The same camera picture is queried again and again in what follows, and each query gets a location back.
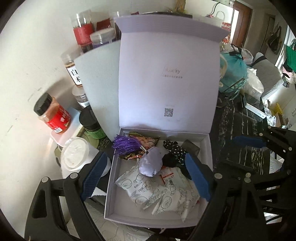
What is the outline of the red-label spice jar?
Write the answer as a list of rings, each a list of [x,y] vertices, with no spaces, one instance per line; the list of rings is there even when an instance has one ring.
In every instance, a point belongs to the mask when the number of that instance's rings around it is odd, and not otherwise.
[[[71,123],[71,116],[55,97],[45,92],[35,103],[34,112],[53,132],[62,134]]]

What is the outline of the purple tassel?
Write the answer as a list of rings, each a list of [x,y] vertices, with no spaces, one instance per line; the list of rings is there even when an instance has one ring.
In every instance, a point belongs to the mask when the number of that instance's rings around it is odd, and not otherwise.
[[[112,142],[112,147],[115,152],[119,155],[127,155],[136,151],[147,152],[145,147],[140,143],[139,140],[132,137],[117,135]]]

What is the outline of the tall red-label jar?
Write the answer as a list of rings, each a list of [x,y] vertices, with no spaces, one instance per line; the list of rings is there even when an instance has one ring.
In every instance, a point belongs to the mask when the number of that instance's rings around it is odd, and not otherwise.
[[[94,32],[91,14],[91,10],[86,10],[71,16],[71,24],[75,39],[83,53],[93,49],[92,41],[90,39],[90,35]]]

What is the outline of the lavender drawstring pouch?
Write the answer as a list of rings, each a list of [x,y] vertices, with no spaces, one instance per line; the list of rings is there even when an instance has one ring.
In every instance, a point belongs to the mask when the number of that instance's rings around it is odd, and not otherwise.
[[[155,176],[162,168],[162,157],[160,148],[151,147],[139,161],[139,172],[147,177]]]

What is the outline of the lavender gift box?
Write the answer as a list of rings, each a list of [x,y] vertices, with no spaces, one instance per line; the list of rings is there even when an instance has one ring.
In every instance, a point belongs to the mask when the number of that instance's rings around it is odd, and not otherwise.
[[[182,16],[117,18],[119,41],[91,50],[75,65],[107,136],[137,132],[200,147],[212,167],[209,133],[220,81],[219,44],[227,31]]]

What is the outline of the far leaf-pattern chair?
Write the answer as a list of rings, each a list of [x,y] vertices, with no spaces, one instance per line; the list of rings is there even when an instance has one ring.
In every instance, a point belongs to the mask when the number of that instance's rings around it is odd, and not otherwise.
[[[270,97],[276,89],[283,83],[279,69],[271,63],[261,52],[257,52],[251,68],[256,70],[256,75],[261,81],[264,92],[261,95]]]

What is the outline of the dark green lid jar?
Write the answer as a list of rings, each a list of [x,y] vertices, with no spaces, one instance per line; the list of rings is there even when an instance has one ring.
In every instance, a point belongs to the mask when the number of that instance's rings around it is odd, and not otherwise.
[[[100,140],[106,137],[106,134],[99,124],[91,106],[87,106],[81,111],[79,122],[85,128],[87,134],[92,138]]]

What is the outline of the black polka-dot scrunchie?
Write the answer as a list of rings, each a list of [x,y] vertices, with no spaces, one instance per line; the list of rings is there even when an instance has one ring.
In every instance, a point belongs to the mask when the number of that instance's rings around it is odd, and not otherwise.
[[[176,141],[165,140],[163,147],[168,151],[162,158],[163,166],[165,167],[178,167],[181,173],[188,179],[192,179],[189,171],[185,165],[185,157],[187,151],[182,148]]]

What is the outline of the cream thermos jug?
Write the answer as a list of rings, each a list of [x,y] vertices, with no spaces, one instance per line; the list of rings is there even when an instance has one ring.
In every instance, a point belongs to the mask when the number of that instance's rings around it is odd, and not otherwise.
[[[220,54],[220,81],[219,81],[220,88],[223,87],[223,83],[221,80],[227,71],[227,67],[228,67],[228,64],[227,64],[225,57],[222,54]]]

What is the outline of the brown wooden door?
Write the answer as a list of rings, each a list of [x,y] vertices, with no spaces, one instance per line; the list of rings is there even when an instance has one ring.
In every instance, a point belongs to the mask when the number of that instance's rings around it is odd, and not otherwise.
[[[233,8],[238,11],[238,19],[232,44],[243,47],[251,21],[252,9],[239,1],[234,1]]]

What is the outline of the red white snack packet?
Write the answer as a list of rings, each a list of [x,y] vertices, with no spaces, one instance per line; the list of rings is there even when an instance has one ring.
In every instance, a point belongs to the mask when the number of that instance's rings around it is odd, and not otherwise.
[[[171,167],[165,167],[160,170],[159,175],[161,176],[164,185],[166,185],[167,183],[177,184],[177,181],[175,179],[175,171],[176,169]]]

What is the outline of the green hanging bag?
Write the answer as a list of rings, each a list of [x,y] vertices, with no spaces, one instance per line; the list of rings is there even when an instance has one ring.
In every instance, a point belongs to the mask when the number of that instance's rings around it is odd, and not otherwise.
[[[286,60],[283,64],[283,67],[287,72],[296,72],[296,51],[295,51],[295,43],[290,46],[286,46],[285,50]]]

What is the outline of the clear plastic bag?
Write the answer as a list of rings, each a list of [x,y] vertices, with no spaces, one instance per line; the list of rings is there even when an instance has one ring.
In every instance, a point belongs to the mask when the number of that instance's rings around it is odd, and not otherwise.
[[[253,68],[247,68],[247,79],[242,91],[257,100],[260,100],[260,97],[264,92],[264,87],[256,75],[256,72],[257,70]]]

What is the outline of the teal drawstring bag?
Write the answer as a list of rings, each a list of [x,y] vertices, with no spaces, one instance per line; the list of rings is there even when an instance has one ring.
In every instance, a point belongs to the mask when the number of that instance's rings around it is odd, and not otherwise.
[[[223,66],[223,61],[226,60],[227,68],[223,77],[220,79],[219,92],[230,93],[236,95],[245,85],[247,79],[247,65],[243,57],[238,51],[229,53],[221,53],[223,57],[220,59],[220,66]]]

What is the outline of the white flat device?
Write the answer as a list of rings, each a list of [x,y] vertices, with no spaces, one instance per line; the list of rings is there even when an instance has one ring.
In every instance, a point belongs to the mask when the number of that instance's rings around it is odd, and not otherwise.
[[[257,116],[259,116],[262,119],[266,118],[266,114],[262,111],[260,111],[259,109],[257,109],[256,107],[252,106],[251,104],[248,104],[247,102],[244,104],[245,108],[248,109],[249,111],[253,112],[254,114],[256,114]]]

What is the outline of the white lid tub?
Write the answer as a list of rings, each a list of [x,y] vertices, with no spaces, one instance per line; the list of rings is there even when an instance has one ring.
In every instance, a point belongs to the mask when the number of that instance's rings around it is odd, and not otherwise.
[[[60,156],[62,177],[68,177],[72,172],[80,170],[89,155],[89,145],[86,140],[74,137],[67,140]]]

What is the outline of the white leaf-print packet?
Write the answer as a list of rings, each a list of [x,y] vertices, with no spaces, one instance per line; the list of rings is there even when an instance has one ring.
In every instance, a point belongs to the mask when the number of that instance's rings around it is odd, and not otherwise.
[[[122,174],[115,184],[125,190],[129,198],[142,210],[152,206],[168,192],[168,188],[159,185],[154,177],[140,173],[138,164]]]

